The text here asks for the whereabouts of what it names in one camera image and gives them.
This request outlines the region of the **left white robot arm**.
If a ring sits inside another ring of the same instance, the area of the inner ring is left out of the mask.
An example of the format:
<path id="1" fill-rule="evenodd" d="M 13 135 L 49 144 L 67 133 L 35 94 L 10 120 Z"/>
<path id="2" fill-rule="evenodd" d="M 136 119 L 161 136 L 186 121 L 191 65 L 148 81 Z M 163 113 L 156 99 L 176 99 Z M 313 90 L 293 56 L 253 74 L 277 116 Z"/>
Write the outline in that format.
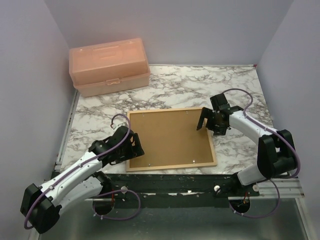
<path id="1" fill-rule="evenodd" d="M 94 141 L 88 151 L 64 172 L 37 186 L 29 185 L 23 194 L 20 212 L 24 228 L 39 234 L 50 230 L 74 204 L 88 198 L 104 198 L 126 189 L 114 189 L 101 169 L 144 155 L 139 135 L 119 125 L 113 135 Z"/>

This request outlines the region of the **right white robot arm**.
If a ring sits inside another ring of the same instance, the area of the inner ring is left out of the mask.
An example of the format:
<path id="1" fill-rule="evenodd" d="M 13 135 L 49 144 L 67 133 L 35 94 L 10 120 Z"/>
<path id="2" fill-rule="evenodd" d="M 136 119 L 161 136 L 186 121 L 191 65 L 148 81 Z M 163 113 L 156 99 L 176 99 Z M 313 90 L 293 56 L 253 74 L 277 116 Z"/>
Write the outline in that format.
<path id="1" fill-rule="evenodd" d="M 212 96 L 210 102 L 213 109 L 201 109 L 197 130 L 206 127 L 215 136 L 224 136 L 228 129 L 234 128 L 257 145 L 256 163 L 237 172 L 235 180 L 230 183 L 234 195 L 243 195 L 248 185 L 278 178 L 293 170 L 293 178 L 299 173 L 300 160 L 288 130 L 269 128 L 250 117 L 246 108 L 230 106 L 224 93 Z"/>

